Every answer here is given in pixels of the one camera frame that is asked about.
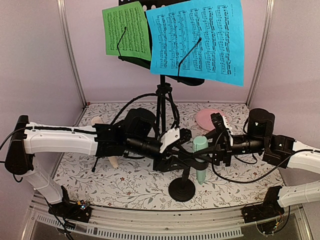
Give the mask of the beige toy microphone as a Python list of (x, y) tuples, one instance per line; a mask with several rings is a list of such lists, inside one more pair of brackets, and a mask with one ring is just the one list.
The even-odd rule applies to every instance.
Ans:
[[(91, 119), (91, 125), (97, 125), (97, 124), (104, 124), (103, 120), (101, 117), (99, 116), (95, 116), (94, 118)], [(105, 149), (105, 157), (108, 158), (110, 164), (112, 165), (112, 167), (114, 169), (118, 169), (119, 168), (119, 164), (118, 164), (118, 158), (115, 156), (115, 150), (112, 149), (111, 146), (108, 146)]]

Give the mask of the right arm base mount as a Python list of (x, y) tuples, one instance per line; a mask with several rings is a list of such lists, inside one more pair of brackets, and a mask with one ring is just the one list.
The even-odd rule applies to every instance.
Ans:
[(273, 220), (271, 223), (263, 223), (258, 230), (264, 235), (271, 235), (277, 232), (283, 216), (285, 209), (281, 207), (278, 203), (279, 192), (282, 189), (282, 186), (273, 186), (270, 187), (264, 200), (260, 204), (249, 203), (246, 204), (241, 209), (241, 214), (245, 223), (252, 223), (262, 220), (267, 220), (270, 218), (279, 217), (279, 220)]

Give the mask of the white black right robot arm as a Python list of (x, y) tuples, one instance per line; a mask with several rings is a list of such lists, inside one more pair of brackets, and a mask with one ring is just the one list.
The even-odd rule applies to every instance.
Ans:
[[(318, 174), (320, 172), (320, 150), (303, 144), (292, 137), (274, 135), (275, 115), (262, 108), (250, 110), (242, 135), (234, 135), (228, 122), (219, 113), (211, 114), (214, 130), (206, 135), (212, 144), (193, 156), (218, 166), (230, 164), (236, 155), (262, 155), (262, 160), (275, 168), (301, 169)], [(320, 199), (319, 181), (297, 186), (270, 187), (258, 213), (269, 218), (278, 208), (296, 204), (317, 202)]]

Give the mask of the black round-base microphone stand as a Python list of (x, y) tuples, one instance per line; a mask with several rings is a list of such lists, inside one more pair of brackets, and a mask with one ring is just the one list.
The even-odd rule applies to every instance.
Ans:
[(206, 161), (199, 162), (195, 158), (181, 160), (174, 156), (171, 165), (181, 167), (183, 172), (181, 177), (174, 179), (169, 184), (168, 193), (170, 197), (177, 202), (187, 202), (194, 197), (196, 192), (195, 184), (189, 179), (191, 168), (202, 171), (205, 170), (209, 164)]

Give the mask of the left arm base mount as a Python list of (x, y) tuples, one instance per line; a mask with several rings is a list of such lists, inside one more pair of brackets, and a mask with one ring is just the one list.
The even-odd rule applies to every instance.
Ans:
[(79, 205), (72, 202), (60, 202), (49, 204), (48, 212), (57, 217), (74, 220), (82, 223), (89, 223), (92, 214), (90, 206)]

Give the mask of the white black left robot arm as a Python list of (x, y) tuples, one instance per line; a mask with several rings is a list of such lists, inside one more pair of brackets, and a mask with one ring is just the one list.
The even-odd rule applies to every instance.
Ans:
[(191, 153), (174, 152), (188, 142), (192, 133), (180, 127), (180, 115), (172, 106), (174, 122), (170, 129), (160, 131), (157, 117), (145, 108), (129, 109), (124, 119), (115, 117), (109, 124), (96, 123), (89, 126), (52, 126), (29, 121), (21, 115), (14, 131), (5, 143), (8, 150), (4, 161), (7, 171), (22, 176), (34, 189), (63, 216), (74, 213), (67, 190), (58, 185), (35, 161), (36, 153), (78, 153), (97, 159), (127, 157), (135, 153), (153, 160), (155, 171), (168, 172), (188, 169), (195, 160)]

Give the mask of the black tripod microphone stand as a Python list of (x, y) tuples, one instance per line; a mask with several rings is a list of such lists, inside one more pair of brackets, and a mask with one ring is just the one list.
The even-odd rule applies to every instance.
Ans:
[(93, 167), (92, 167), (92, 169), (91, 169), (91, 172), (92, 172), (92, 173), (94, 173), (94, 172), (96, 171), (96, 168), (97, 168), (97, 164), (98, 164), (98, 162), (99, 162), (99, 159), (100, 159), (100, 157), (97, 156), (96, 159), (95, 159), (94, 165), (93, 165)]

